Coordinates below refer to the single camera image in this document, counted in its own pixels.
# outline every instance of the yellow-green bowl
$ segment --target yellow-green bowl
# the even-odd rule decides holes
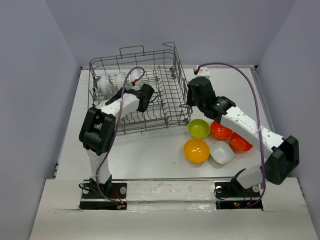
[[[203,139],[210,133],[209,124],[200,118],[192,120],[189,123],[188,129],[191,136],[197,139]]]

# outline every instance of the metal wire basket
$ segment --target metal wire basket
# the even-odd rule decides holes
[[[145,51],[144,46],[130,46],[119,49],[120,55],[97,57],[89,63],[89,95],[92,105],[112,96],[103,95],[98,88],[101,76],[109,74],[112,91],[115,93],[114,79],[118,73],[127,73],[133,66],[143,66],[145,75],[142,83],[151,85],[155,92],[145,112],[132,112],[120,121],[118,134],[145,132],[170,126],[187,125],[192,108],[186,105],[187,79],[174,42],[165,42],[167,49]],[[141,49],[140,52],[124,54],[124,51]]]

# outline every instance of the screw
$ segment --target screw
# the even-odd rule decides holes
[[[89,188],[86,186],[84,187],[84,189],[82,190],[83,194],[88,194],[89,193]]]
[[[120,188],[120,193],[121,194],[127,193],[127,189],[123,186],[122,188]]]
[[[253,186],[252,187],[252,191],[254,191],[255,193],[259,192],[259,187],[258,186]]]
[[[222,187],[221,187],[221,186],[216,186],[216,187],[215,187],[215,191],[216,191],[218,194],[222,193]]]

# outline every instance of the yellow bowl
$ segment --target yellow bowl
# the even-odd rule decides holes
[[[185,143],[183,152],[190,162],[200,164],[208,159],[210,148],[202,139],[192,138]]]

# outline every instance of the robotic arm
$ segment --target robotic arm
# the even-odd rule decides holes
[[[281,184],[298,166],[299,145],[296,138],[293,136],[284,138],[263,126],[258,129],[256,122],[243,113],[233,101],[225,96],[216,96],[210,80],[206,77],[198,76],[189,82],[187,105],[197,106],[207,118],[235,131],[258,150],[260,150],[258,132],[261,131],[266,159],[265,178],[269,182]],[[248,189],[261,184],[262,180],[260,164],[241,170],[234,176],[232,182],[235,188],[241,186]]]
[[[91,186],[96,186],[97,177],[99,186],[105,195],[111,188],[112,180],[108,159],[100,167],[98,176],[96,176],[96,172],[109,150],[115,134],[116,122],[118,118],[123,118],[131,112],[145,112],[155,90],[148,84],[143,84],[139,90],[125,90],[122,112],[121,116],[119,116],[121,92],[122,89],[110,100],[101,102],[98,108],[89,108],[79,134],[79,140],[87,150],[90,160]]]

